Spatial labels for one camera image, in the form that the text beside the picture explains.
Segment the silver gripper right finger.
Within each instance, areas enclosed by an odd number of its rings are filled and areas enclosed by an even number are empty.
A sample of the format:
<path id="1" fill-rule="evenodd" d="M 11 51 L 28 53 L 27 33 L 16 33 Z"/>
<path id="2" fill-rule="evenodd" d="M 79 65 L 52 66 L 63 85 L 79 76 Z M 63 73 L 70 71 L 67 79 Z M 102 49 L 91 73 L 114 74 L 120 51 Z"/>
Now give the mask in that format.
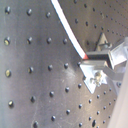
<path id="1" fill-rule="evenodd" d="M 112 67 L 128 60 L 128 37 L 115 43 L 110 49 Z"/>

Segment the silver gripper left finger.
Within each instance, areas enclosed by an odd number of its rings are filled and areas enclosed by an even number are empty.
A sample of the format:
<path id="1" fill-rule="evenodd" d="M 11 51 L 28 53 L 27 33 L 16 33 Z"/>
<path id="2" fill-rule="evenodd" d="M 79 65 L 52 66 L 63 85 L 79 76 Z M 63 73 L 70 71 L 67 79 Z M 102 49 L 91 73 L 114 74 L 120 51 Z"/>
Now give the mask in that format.
<path id="1" fill-rule="evenodd" d="M 93 94 L 97 87 L 115 80 L 115 72 L 109 52 L 88 52 L 88 58 L 80 64 L 84 83 Z"/>

